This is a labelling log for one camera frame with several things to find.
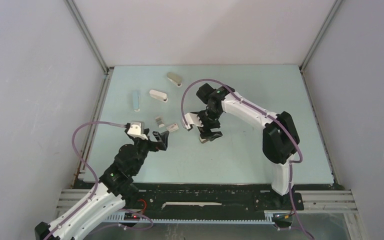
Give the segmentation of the beige brown stapler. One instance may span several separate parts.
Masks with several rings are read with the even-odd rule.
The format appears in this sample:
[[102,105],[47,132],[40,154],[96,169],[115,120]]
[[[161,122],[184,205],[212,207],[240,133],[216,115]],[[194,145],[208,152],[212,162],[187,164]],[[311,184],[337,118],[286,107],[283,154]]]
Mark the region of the beige brown stapler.
[[202,144],[207,143],[209,140],[207,138],[199,138]]

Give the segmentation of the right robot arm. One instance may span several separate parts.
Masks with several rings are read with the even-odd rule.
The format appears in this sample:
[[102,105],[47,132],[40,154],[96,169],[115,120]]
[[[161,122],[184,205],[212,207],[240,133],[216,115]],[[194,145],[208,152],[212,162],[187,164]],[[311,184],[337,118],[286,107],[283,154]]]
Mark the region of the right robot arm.
[[292,116],[286,111],[268,111],[226,86],[213,88],[205,83],[199,87],[196,96],[206,107],[190,112],[192,122],[189,125],[198,128],[202,143],[222,137],[218,129],[223,113],[233,115],[261,132],[262,152],[271,162],[273,170],[271,204],[277,209],[288,206],[291,202],[289,191],[293,187],[290,162],[300,142]]

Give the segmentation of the light blue stapler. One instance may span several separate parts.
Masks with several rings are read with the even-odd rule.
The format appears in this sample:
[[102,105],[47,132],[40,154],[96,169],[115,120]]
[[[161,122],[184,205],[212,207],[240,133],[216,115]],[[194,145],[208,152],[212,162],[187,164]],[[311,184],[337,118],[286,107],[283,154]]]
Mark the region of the light blue stapler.
[[135,112],[140,111],[140,92],[138,90],[132,92],[132,107]]

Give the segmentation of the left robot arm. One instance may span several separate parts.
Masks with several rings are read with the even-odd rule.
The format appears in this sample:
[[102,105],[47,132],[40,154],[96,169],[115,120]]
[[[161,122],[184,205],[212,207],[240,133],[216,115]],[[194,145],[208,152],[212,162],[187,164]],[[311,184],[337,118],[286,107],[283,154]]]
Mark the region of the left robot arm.
[[131,136],[132,144],[118,150],[113,163],[99,177],[92,189],[72,208],[50,223],[40,222],[34,228],[37,240],[83,240],[105,218],[122,208],[133,208],[138,202],[138,188],[133,178],[139,173],[150,152],[166,151],[169,131],[149,129],[142,136]]

